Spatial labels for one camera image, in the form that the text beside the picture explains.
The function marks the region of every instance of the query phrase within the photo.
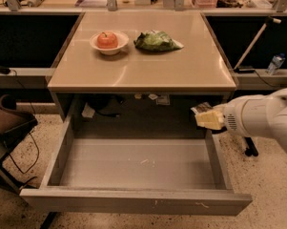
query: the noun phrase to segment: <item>red apple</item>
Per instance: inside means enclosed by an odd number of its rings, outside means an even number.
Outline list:
[[[100,49],[114,49],[117,44],[117,37],[111,31],[103,31],[97,36],[97,47]]]

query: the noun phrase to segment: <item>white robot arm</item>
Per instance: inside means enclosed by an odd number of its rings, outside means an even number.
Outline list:
[[[235,135],[273,138],[287,153],[287,88],[269,95],[238,97],[195,117],[198,126],[209,129],[226,127]]]

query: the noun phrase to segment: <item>white bowl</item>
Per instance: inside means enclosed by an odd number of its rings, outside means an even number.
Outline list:
[[[121,49],[123,47],[125,47],[128,44],[129,38],[127,36],[127,34],[121,32],[121,31],[113,31],[113,33],[116,35],[117,37],[117,47],[114,49],[100,49],[97,47],[97,37],[100,33],[94,34],[92,36],[92,38],[90,38],[90,45],[100,51],[101,53],[105,54],[105,55],[115,55],[117,53],[119,53],[121,51]]]

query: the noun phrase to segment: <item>open drawer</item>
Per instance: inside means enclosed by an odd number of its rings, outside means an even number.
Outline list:
[[[117,103],[83,118],[84,94],[72,102],[60,146],[39,189],[21,197],[47,212],[235,216],[251,201],[235,194],[218,135],[199,130],[189,113],[195,101],[150,98]]]

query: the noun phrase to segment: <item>floor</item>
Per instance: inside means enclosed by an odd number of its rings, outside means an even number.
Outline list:
[[[30,185],[39,186],[51,152],[58,142],[62,121],[58,114],[37,114],[32,136],[39,149],[36,165],[22,175],[8,158],[4,166],[19,180],[37,176]],[[258,157],[245,156],[238,136],[220,135],[222,151],[236,193],[247,193],[253,202],[236,217],[122,215],[61,213],[51,228],[280,228],[287,229],[287,155],[271,139],[255,138]],[[36,158],[28,136],[13,152],[17,164],[26,170]],[[0,189],[0,229],[39,228],[46,213],[36,211],[19,196]]]

